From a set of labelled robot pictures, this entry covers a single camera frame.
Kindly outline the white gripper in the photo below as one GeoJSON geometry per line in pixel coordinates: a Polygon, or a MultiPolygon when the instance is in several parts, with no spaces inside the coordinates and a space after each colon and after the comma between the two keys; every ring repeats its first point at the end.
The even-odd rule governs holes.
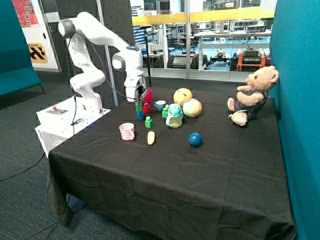
{"type": "Polygon", "coordinates": [[[124,81],[125,95],[128,102],[134,102],[135,105],[142,103],[147,94],[146,81],[143,75],[127,76],[124,81]]]}

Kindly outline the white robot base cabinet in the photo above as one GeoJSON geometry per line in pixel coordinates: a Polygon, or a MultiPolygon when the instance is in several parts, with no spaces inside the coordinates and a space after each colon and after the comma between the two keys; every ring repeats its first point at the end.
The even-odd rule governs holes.
{"type": "Polygon", "coordinates": [[[45,155],[110,111],[88,105],[83,97],[70,97],[38,111],[35,131],[45,155]]]}

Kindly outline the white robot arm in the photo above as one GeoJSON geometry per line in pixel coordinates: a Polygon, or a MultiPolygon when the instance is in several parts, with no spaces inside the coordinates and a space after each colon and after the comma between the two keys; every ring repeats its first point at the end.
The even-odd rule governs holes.
{"type": "Polygon", "coordinates": [[[119,72],[126,72],[124,86],[129,102],[142,99],[147,94],[143,57],[138,47],[129,45],[88,12],[81,12],[75,18],[61,20],[58,30],[66,39],[73,64],[83,71],[72,77],[70,84],[73,90],[82,96],[86,112],[103,112],[101,97],[93,88],[105,81],[104,72],[96,68],[90,58],[86,40],[95,45],[118,49],[119,52],[112,56],[112,66],[119,72]]]}

